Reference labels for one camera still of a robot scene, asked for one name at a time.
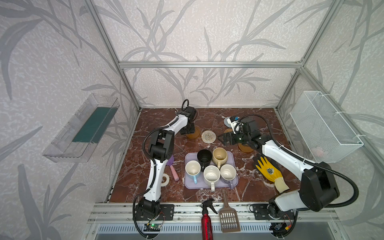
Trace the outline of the beige mug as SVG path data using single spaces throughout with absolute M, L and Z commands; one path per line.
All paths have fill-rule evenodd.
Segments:
M 215 148 L 213 150 L 213 163 L 218 169 L 225 165 L 228 161 L 228 153 L 224 148 Z

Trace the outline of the grey-blue woven coaster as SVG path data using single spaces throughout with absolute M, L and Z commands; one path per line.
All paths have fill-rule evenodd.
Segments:
M 231 117 L 226 117 L 224 119 L 224 124 L 225 126 L 227 126 L 228 128 L 231 128 L 232 127 L 232 120 L 231 120 Z

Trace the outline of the white woven coaster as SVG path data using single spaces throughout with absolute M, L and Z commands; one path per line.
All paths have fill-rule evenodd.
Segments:
M 216 134 L 213 131 L 206 130 L 201 134 L 202 141 L 206 144 L 212 144 L 217 139 Z

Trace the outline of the black mug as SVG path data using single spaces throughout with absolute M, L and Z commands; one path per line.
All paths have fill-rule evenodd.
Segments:
M 208 167 L 212 161 L 212 152 L 209 150 L 200 150 L 197 154 L 198 162 L 201 166 L 201 172 L 204 172 L 205 168 Z

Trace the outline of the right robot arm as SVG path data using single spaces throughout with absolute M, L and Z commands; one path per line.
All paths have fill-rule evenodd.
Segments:
M 267 211 L 272 219 L 278 220 L 291 210 L 318 212 L 323 208 L 346 207 L 358 199 L 360 191 L 353 180 L 332 170 L 325 162 L 315 163 L 294 153 L 280 144 L 272 132 L 262 134 L 254 117 L 254 114 L 248 114 L 240 118 L 226 118 L 225 123 L 232 131 L 219 135 L 218 139 L 225 146 L 242 144 L 259 152 L 255 167 L 275 184 L 279 192 L 268 203 Z M 289 189 L 280 170 L 271 163 L 272 160 L 298 178 L 301 183 L 298 190 Z M 340 196 L 336 177 L 345 180 L 353 188 L 353 195 L 338 204 L 333 202 Z

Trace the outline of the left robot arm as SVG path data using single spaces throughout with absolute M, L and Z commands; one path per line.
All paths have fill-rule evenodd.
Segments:
M 150 159 L 151 169 L 146 190 L 134 197 L 133 219 L 136 214 L 145 218 L 154 218 L 160 214 L 161 184 L 166 165 L 173 155 L 175 135 L 188 135 L 195 132 L 194 119 L 197 110 L 184 100 L 181 109 L 168 124 L 152 130 L 145 137 L 143 152 Z

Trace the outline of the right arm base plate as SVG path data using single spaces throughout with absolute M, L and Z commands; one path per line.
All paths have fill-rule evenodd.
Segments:
M 251 204 L 249 207 L 251 213 L 254 214 L 256 220 L 293 220 L 295 211 L 289 210 L 282 212 L 278 207 L 272 204 Z

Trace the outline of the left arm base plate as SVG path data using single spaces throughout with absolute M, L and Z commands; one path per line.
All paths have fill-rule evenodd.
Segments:
M 134 210 L 134 219 L 137 221 L 157 220 L 172 221 L 174 218 L 175 205 L 158 204 L 154 207 L 142 207 L 136 205 Z

